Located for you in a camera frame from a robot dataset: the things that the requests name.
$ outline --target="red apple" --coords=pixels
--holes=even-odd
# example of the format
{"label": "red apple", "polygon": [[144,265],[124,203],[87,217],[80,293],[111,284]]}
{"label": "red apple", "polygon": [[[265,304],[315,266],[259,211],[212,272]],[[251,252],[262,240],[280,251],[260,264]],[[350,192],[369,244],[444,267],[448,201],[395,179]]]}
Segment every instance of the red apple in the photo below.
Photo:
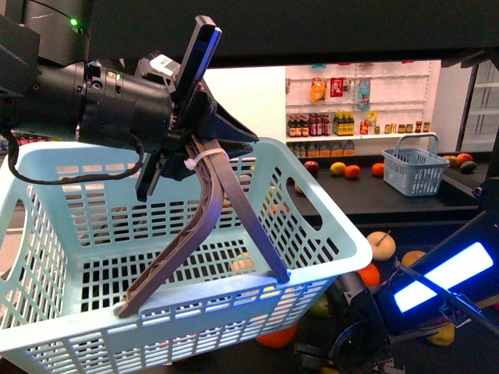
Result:
{"label": "red apple", "polygon": [[305,169],[309,171],[314,177],[319,174],[319,163],[317,161],[307,161],[305,163]]}

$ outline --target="yellow apple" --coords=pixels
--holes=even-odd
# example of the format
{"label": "yellow apple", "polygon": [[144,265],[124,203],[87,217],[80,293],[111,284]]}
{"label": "yellow apple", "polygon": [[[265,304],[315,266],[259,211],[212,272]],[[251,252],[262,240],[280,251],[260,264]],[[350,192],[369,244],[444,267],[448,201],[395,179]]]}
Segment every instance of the yellow apple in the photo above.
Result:
{"label": "yellow apple", "polygon": [[393,256],[397,248],[395,240],[386,232],[382,231],[370,233],[367,235],[367,241],[371,244],[373,259],[376,261],[386,261]]}
{"label": "yellow apple", "polygon": [[455,339],[455,327],[452,323],[448,323],[443,327],[439,327],[438,333],[427,337],[431,344],[437,345],[439,347],[447,347],[454,342]]}

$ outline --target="black cable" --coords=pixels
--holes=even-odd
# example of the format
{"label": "black cable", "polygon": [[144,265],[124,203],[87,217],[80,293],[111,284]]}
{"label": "black cable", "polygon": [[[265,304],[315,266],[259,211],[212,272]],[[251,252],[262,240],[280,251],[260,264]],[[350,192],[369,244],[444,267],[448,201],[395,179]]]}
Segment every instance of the black cable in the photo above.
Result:
{"label": "black cable", "polygon": [[88,175],[80,175],[77,177],[64,177],[57,181],[41,181],[37,179],[31,179],[24,175],[21,175],[17,169],[17,159],[19,157],[19,144],[17,143],[16,137],[12,134],[9,129],[3,130],[2,135],[9,142],[9,150],[8,150],[8,165],[10,172],[18,179],[26,183],[33,183],[34,185],[69,185],[73,183],[84,183],[84,182],[100,182],[100,181],[110,181],[110,180],[119,180],[129,177],[130,175],[134,175],[139,171],[142,167],[143,163],[143,146],[140,140],[131,133],[120,134],[120,136],[116,136],[121,141],[125,141],[125,143],[129,144],[131,147],[135,149],[137,154],[139,155],[139,160],[133,165],[132,168],[125,170],[123,173],[110,175],[110,174],[88,174]]}

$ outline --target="small blue basket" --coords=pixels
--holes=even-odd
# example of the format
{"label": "small blue basket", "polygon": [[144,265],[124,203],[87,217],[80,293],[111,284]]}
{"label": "small blue basket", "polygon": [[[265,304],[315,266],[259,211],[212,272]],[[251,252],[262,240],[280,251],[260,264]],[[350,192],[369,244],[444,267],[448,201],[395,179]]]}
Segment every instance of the small blue basket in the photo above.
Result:
{"label": "small blue basket", "polygon": [[421,134],[417,137],[431,136],[435,142],[431,152],[419,148],[402,148],[400,144],[409,136],[398,140],[397,147],[384,150],[384,181],[405,196],[436,195],[449,161],[437,155],[438,138],[434,134]]}
{"label": "small blue basket", "polygon": [[[119,173],[135,162],[128,150],[33,143],[21,147],[18,169],[48,180]],[[367,240],[285,144],[262,139],[230,163],[290,281],[275,280],[226,199],[210,236],[138,312],[121,319],[128,286],[194,215],[197,177],[162,178],[141,203],[137,175],[29,185],[4,162],[0,247],[19,240],[16,261],[0,278],[2,356],[31,374],[144,370],[290,327],[339,274],[371,261]],[[315,206],[322,228],[300,214],[288,178]],[[9,229],[21,206],[23,229]]]}

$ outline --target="white label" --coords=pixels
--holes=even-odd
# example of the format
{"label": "white label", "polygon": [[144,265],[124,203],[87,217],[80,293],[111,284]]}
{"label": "white label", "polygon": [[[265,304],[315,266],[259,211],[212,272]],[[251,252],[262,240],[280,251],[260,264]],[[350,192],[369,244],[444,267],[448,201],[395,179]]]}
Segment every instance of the white label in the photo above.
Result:
{"label": "white label", "polygon": [[150,67],[156,72],[163,72],[167,76],[172,76],[173,71],[166,68],[166,66],[173,60],[165,55],[159,55],[150,61]]}

